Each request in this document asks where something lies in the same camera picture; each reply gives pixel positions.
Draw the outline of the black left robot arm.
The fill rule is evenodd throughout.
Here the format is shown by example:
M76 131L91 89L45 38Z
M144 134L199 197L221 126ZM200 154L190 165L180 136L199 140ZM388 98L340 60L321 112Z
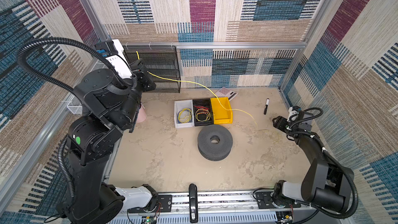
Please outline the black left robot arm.
M86 51L104 64L71 87L28 64L29 55L45 45L61 44ZM99 52L64 37L38 38L22 45L18 65L27 73L72 93L82 104L83 116L74 121L58 149L58 164L68 194L57 205L59 217L73 224L105 224L122 210L125 196L103 181L106 164L124 131L133 132L143 92L156 88L143 60L129 65L122 78Z

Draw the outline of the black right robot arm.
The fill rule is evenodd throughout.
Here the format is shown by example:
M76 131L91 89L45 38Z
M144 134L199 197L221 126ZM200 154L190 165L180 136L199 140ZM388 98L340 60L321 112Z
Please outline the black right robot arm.
M341 165L326 149L320 136L312 131L312 121L323 115L319 107L289 108L289 117L278 116L273 126L304 151L310 167L300 184L280 180L272 193L277 208L294 203L313 207L334 219L351 217L359 205L352 169Z

